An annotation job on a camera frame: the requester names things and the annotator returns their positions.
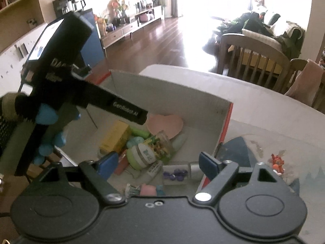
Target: tv stand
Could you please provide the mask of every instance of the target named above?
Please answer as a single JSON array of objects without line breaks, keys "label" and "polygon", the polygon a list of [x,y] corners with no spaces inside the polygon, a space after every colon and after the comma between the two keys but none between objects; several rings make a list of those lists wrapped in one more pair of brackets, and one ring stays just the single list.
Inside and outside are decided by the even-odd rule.
[{"label": "tv stand", "polygon": [[[141,14],[147,13],[149,11],[152,11],[152,14],[154,16],[154,19],[141,23],[139,21],[139,17]],[[116,30],[108,32],[106,34],[106,36],[102,37],[100,39],[102,46],[103,46],[103,50],[105,51],[105,55],[107,57],[106,54],[106,49],[114,44],[115,42],[117,42],[118,40],[120,40],[121,38],[126,37],[127,35],[130,35],[130,38],[132,39],[132,33],[134,33],[135,31],[139,30],[140,28],[145,27],[146,25],[149,25],[150,23],[162,18],[162,11],[161,11],[161,5],[159,6],[154,6],[152,8],[148,8],[148,9],[141,9],[138,13],[130,15],[130,18],[134,18],[133,22],[130,22],[129,24],[125,24],[124,26],[118,27]]]}]

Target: wooden chair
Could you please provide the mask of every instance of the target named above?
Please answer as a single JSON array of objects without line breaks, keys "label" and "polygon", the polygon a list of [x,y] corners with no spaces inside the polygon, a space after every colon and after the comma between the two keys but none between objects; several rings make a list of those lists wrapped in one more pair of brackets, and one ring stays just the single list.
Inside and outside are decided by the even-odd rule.
[{"label": "wooden chair", "polygon": [[[221,44],[220,44],[220,51],[219,51],[219,60],[218,60],[218,66],[217,66],[217,73],[218,74],[223,74],[224,67],[225,67],[225,58],[227,55],[227,51],[230,45],[234,45],[234,50],[232,52],[232,56],[230,59],[230,66],[229,66],[229,72],[228,76],[232,76],[237,79],[241,79],[244,81],[249,81],[250,83],[256,83],[257,85],[261,85],[263,87],[268,88],[270,86],[270,82],[272,78],[275,78],[274,74],[274,69],[276,65],[280,65],[282,67],[282,72],[276,79],[275,85],[273,87],[274,91],[279,92],[282,89],[282,85],[284,82],[284,79],[286,78],[290,61],[288,58],[278,50],[272,48],[271,46],[250,38],[246,37],[242,34],[224,34],[221,38]],[[243,57],[244,57],[244,52],[245,49],[250,50],[250,55],[247,61],[247,64],[241,72],[242,69],[242,63],[243,63]],[[239,52],[239,58],[237,61],[237,65],[234,66],[235,64],[235,57],[236,57],[236,52]],[[258,54],[256,64],[254,66],[254,69],[250,75],[250,78],[248,78],[248,73],[251,67],[251,59],[253,56],[253,52]],[[266,61],[263,66],[263,69],[259,69],[259,63],[261,60],[261,57],[265,57]],[[274,64],[272,66],[272,69],[270,72],[266,71],[266,67],[268,65],[269,60],[274,61]],[[258,80],[255,80],[256,73],[260,73]]]},{"label": "wooden chair", "polygon": [[[284,80],[281,93],[285,94],[289,90],[289,88],[293,85],[293,83],[297,78],[298,71],[302,71],[305,68],[306,64],[307,64],[306,60],[299,59],[299,58],[294,58],[290,61],[289,71]],[[325,99],[325,72],[323,73],[320,87],[315,95],[311,107],[319,111],[319,109],[321,108],[321,103],[324,101],[324,99]]]},{"label": "wooden chair", "polygon": [[325,100],[325,72],[323,73],[320,87],[315,95],[312,108],[321,111],[321,104]]},{"label": "wooden chair", "polygon": [[293,85],[293,83],[295,82],[295,80],[297,78],[298,71],[302,71],[304,69],[304,67],[306,66],[306,64],[307,64],[306,60],[299,59],[299,58],[294,58],[290,61],[289,71],[288,71],[288,74],[284,80],[284,84],[283,84],[281,93],[285,94],[289,90],[289,88]]}]

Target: orange toy figure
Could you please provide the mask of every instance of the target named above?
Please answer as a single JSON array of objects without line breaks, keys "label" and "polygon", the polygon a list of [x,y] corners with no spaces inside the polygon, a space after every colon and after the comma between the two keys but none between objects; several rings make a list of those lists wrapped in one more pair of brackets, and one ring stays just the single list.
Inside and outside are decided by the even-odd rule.
[{"label": "orange toy figure", "polygon": [[272,165],[273,165],[273,169],[276,170],[279,173],[284,173],[284,168],[282,167],[284,164],[284,160],[281,159],[280,156],[274,156],[274,154],[272,154]]}]

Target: coffee machine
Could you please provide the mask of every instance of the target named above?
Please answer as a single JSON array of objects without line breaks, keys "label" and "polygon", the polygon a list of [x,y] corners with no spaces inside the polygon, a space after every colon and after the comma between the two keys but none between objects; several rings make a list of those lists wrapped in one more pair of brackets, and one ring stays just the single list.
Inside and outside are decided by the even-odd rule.
[{"label": "coffee machine", "polygon": [[86,6],[85,0],[76,1],[76,0],[54,0],[53,7],[55,15],[57,18],[60,18],[64,14],[70,11],[83,11]]}]

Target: screw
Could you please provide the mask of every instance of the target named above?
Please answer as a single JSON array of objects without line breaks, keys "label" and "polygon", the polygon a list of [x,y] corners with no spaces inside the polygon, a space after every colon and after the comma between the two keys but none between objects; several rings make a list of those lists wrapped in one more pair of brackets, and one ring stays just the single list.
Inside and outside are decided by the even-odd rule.
[{"label": "screw", "polygon": [[155,205],[153,203],[146,203],[145,204],[145,207],[148,207],[148,208],[154,208]]},{"label": "screw", "polygon": [[119,202],[123,199],[120,194],[109,194],[107,198],[110,202]]},{"label": "screw", "polygon": [[155,201],[156,206],[162,206],[163,204],[164,204],[164,202],[162,202],[162,201]]},{"label": "screw", "polygon": [[198,193],[195,195],[195,199],[201,202],[207,202],[212,198],[208,193]]}]

